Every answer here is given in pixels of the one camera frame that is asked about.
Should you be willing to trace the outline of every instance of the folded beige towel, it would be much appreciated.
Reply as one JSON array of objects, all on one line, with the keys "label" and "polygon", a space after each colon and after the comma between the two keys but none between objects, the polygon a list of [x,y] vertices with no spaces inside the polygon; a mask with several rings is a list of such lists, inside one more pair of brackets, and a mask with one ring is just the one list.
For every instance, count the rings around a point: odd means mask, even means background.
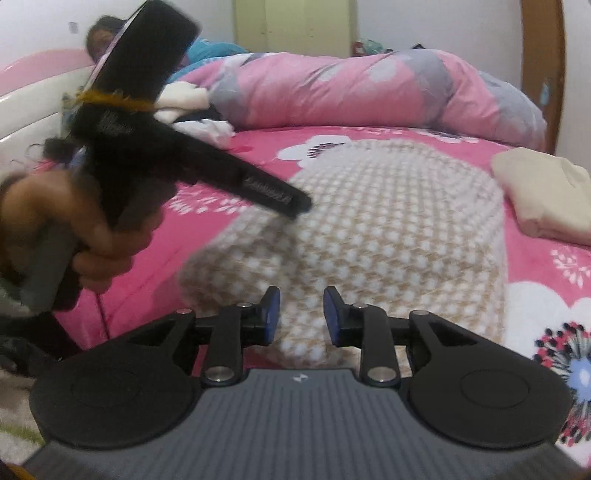
[{"label": "folded beige towel", "polygon": [[589,172],[566,158],[515,148],[492,159],[526,235],[591,245]]}]

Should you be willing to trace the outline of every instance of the blue clothing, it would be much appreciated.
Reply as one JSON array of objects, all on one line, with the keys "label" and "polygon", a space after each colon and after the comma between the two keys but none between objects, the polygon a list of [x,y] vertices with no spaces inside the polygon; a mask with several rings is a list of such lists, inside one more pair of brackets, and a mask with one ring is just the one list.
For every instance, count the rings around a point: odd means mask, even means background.
[{"label": "blue clothing", "polygon": [[244,48],[234,45],[234,43],[210,42],[207,40],[196,40],[189,47],[185,56],[189,60],[189,65],[173,73],[167,83],[172,83],[183,75],[192,72],[199,67],[207,65],[215,60],[239,53],[248,53]]}]

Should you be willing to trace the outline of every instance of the hand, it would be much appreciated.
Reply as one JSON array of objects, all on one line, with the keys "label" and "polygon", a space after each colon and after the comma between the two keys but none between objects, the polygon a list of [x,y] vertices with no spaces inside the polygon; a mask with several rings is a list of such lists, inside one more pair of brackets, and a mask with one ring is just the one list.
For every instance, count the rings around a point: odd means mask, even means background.
[{"label": "hand", "polygon": [[29,175],[8,189],[0,205],[4,240],[0,259],[5,270],[26,270],[38,234],[50,220],[68,223],[88,246],[87,251],[74,256],[72,267],[80,275],[82,287],[104,293],[113,277],[131,269],[133,256],[150,244],[152,231],[163,216],[155,213],[135,232],[113,232],[95,197],[76,186],[70,172]]}]

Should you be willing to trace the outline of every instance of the white towel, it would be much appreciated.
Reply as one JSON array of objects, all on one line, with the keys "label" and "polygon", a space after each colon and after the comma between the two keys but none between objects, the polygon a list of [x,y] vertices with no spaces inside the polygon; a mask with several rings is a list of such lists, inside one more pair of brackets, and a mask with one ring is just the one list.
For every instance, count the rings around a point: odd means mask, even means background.
[{"label": "white towel", "polygon": [[155,103],[156,120],[171,124],[177,118],[195,110],[209,108],[209,94],[205,88],[197,88],[189,82],[173,82],[164,87]]},{"label": "white towel", "polygon": [[230,146],[230,139],[235,135],[234,129],[228,122],[204,119],[200,122],[178,122],[172,127],[191,137],[198,138],[214,147],[227,150]]},{"label": "white towel", "polygon": [[492,170],[526,235],[591,245],[591,179],[569,162],[527,148],[499,153]]}]

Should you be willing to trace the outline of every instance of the white bed headboard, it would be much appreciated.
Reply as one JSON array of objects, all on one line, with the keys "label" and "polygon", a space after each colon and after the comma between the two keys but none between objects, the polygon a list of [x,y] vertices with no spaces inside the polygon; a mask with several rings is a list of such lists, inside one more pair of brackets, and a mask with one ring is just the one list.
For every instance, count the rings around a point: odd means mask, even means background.
[{"label": "white bed headboard", "polygon": [[92,71],[83,50],[48,50],[0,70],[0,173],[34,168],[43,142],[60,132],[61,97]]}]

